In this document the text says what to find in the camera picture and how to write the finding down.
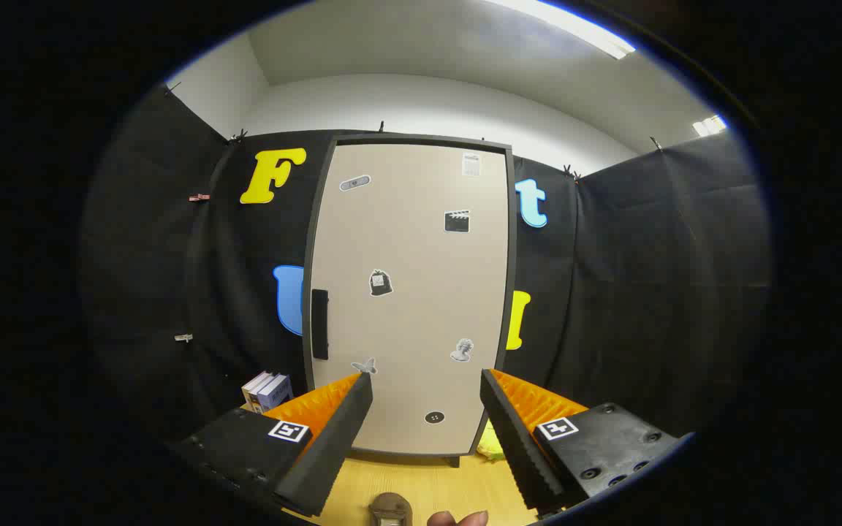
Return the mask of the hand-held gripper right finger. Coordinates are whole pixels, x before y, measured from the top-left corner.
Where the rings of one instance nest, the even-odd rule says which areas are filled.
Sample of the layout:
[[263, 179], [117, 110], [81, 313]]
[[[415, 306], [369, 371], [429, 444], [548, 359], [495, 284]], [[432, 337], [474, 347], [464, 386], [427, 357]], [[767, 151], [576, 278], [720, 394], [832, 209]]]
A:
[[587, 407], [496, 369], [479, 396], [525, 505], [542, 516], [598, 506], [688, 446], [617, 403]]

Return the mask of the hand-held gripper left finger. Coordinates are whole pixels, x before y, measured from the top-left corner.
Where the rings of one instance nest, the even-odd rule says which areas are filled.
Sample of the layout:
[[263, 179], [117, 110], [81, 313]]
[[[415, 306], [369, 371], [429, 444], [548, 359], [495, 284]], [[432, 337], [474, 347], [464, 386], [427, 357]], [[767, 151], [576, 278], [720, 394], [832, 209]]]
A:
[[172, 450], [250, 505], [317, 517], [371, 403], [370, 373], [355, 373], [263, 415], [231, 410]]

